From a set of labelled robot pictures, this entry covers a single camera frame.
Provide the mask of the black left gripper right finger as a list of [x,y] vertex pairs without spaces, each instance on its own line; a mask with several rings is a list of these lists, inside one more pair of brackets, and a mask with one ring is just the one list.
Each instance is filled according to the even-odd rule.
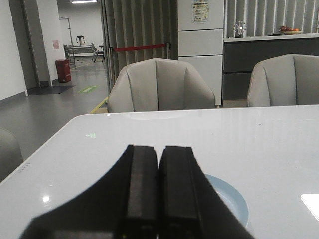
[[166,146],[159,164],[160,239],[251,239],[190,147]]

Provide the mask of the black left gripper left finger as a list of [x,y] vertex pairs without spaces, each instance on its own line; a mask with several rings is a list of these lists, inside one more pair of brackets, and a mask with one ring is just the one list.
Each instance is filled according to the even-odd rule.
[[34,218],[22,239],[155,239],[158,161],[153,147],[128,145],[96,183]]

